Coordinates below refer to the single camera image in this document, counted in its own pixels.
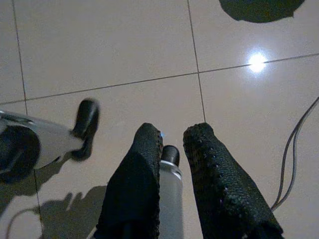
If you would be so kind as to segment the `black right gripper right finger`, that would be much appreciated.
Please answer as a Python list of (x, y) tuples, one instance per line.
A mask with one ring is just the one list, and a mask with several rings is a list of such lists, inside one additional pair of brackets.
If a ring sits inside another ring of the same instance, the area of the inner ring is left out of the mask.
[(203, 238), (283, 238), (283, 229), (257, 185), (209, 124), (187, 128), (183, 147)]

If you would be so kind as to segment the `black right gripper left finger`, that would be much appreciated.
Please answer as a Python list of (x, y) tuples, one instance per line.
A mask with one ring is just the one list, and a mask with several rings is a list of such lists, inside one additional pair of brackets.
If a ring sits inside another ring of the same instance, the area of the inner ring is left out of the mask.
[(110, 178), (96, 225), (96, 239), (157, 239), (160, 225), (160, 159), (158, 129), (142, 124)]

